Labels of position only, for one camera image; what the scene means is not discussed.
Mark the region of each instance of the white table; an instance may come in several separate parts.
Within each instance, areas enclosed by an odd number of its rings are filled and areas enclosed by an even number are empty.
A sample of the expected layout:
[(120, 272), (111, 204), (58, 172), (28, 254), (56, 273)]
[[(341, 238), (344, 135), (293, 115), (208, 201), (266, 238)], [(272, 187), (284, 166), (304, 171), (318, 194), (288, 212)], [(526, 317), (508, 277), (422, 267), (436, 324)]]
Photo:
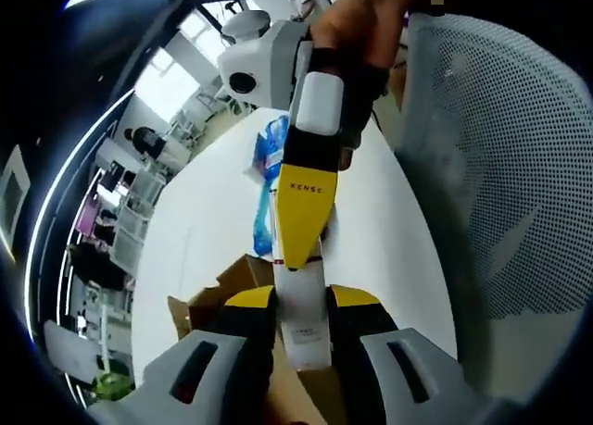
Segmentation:
[[(167, 185), (148, 227), (132, 307), (136, 383), (177, 342), (167, 296), (187, 300), (253, 253), (260, 186), (243, 174), (258, 131), (281, 112), (259, 109)], [(415, 328), (457, 356), (443, 271), (423, 213), (383, 135), (370, 121), (340, 173), (325, 279), (379, 297), (399, 328)]]

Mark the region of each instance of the gray mesh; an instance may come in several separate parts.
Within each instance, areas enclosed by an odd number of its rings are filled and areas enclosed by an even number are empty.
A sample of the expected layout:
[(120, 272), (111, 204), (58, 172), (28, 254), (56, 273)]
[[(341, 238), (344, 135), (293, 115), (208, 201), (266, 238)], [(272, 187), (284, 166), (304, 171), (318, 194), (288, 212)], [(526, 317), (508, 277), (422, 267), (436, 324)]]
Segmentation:
[(478, 19), (413, 16), (409, 60), (398, 153), (453, 203), (487, 315), (582, 308), (593, 292), (586, 86), (527, 38)]

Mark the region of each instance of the human hand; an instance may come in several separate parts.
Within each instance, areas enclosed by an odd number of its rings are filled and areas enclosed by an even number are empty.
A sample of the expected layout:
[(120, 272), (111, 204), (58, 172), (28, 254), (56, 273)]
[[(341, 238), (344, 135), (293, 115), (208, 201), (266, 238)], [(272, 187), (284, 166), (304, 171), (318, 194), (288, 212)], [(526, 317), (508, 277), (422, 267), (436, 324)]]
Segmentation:
[(393, 65), (403, 16), (413, 0), (339, 0), (311, 26), (317, 48), (362, 47), (363, 61), (379, 68)]

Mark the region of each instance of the table surface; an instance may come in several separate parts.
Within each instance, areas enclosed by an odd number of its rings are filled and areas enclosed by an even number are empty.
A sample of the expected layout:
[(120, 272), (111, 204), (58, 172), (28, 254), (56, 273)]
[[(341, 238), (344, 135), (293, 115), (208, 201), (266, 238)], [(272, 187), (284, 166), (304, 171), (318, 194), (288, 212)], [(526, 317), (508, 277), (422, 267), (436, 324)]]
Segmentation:
[[(132, 306), (136, 383), (177, 342), (167, 296), (188, 300), (242, 254), (253, 252), (261, 187), (244, 173), (256, 135), (282, 112), (258, 109), (197, 156), (163, 191), (148, 227)], [(369, 121), (341, 172), (324, 244), (326, 283), (379, 297), (400, 329), (415, 328), (457, 357), (447, 287), (408, 181)]]

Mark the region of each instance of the cardboard box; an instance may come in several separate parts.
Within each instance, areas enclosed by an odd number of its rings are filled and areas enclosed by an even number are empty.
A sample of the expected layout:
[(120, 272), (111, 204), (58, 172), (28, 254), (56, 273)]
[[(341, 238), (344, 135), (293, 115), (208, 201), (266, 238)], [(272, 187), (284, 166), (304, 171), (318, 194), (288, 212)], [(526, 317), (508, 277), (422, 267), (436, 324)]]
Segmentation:
[[(242, 256), (218, 278), (218, 286), (205, 288), (189, 301), (168, 297), (169, 309), (180, 340), (192, 329), (208, 323), (233, 295), (273, 284), (270, 262)], [(309, 425), (346, 423), (337, 374), (331, 368), (294, 371), (279, 337), (273, 349), (274, 369), (267, 397), (267, 423)]]

